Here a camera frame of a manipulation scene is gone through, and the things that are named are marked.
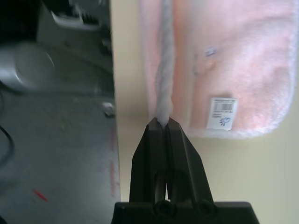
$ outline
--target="white object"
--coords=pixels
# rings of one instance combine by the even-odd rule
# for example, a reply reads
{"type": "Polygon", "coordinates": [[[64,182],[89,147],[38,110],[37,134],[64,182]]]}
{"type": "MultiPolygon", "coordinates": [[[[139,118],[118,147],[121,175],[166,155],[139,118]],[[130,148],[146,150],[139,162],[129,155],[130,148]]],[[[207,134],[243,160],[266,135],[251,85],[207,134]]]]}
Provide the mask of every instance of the white object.
{"type": "Polygon", "coordinates": [[[232,129],[238,101],[233,98],[212,98],[207,128],[229,131],[232,129]]]}
{"type": "Polygon", "coordinates": [[[99,30],[99,24],[88,24],[83,21],[83,11],[77,6],[75,6],[76,13],[78,17],[72,17],[67,15],[56,15],[52,12],[53,19],[55,23],[63,28],[80,29],[85,31],[96,31],[99,30]]]}

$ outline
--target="barcode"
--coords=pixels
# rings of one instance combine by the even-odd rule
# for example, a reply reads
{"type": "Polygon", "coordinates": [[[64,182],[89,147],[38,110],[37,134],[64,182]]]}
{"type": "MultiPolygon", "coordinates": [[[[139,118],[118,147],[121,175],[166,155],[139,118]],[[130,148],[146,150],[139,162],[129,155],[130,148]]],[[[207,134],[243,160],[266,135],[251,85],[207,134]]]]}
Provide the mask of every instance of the barcode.
{"type": "Polygon", "coordinates": [[[224,104],[224,103],[215,103],[214,106],[214,111],[215,112],[222,112],[222,111],[227,111],[227,112],[233,112],[233,108],[234,108],[234,103],[231,104],[224,104]]]}

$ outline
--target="towel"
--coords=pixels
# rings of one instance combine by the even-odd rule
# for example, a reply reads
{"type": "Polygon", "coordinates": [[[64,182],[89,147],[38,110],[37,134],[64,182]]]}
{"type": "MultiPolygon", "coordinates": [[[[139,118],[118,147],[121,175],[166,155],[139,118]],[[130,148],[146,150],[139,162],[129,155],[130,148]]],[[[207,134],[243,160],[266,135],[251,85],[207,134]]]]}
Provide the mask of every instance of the towel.
{"type": "Polygon", "coordinates": [[[191,137],[274,130],[295,91],[298,0],[140,0],[149,118],[191,137]],[[208,129],[212,98],[238,101],[231,130],[208,129]]]}

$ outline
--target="barcode label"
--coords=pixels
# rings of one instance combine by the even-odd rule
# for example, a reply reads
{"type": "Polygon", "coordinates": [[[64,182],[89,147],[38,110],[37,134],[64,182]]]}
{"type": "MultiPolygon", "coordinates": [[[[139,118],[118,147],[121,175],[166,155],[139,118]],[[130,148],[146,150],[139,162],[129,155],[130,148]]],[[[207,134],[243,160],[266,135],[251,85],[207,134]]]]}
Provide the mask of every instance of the barcode label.
{"type": "Polygon", "coordinates": [[[214,112],[233,113],[235,100],[215,100],[214,112]]]}
{"type": "Polygon", "coordinates": [[[236,99],[212,98],[207,128],[231,130],[236,109],[236,99]]]}

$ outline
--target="red mark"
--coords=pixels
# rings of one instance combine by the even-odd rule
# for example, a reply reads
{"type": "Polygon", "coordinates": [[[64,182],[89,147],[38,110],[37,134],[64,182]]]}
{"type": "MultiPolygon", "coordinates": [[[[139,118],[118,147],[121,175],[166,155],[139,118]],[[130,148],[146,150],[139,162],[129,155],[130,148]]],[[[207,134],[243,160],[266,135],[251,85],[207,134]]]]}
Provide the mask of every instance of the red mark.
{"type": "Polygon", "coordinates": [[[111,196],[115,196],[115,180],[114,180],[114,163],[110,161],[110,189],[111,189],[111,196]]]}
{"type": "Polygon", "coordinates": [[[45,202],[49,202],[48,199],[47,199],[44,195],[42,195],[40,192],[38,192],[37,190],[33,190],[33,192],[34,192],[37,196],[39,196],[42,200],[44,200],[45,202]]]}
{"type": "Polygon", "coordinates": [[[111,128],[110,131],[110,149],[114,151],[114,137],[115,137],[115,127],[111,128]]]}

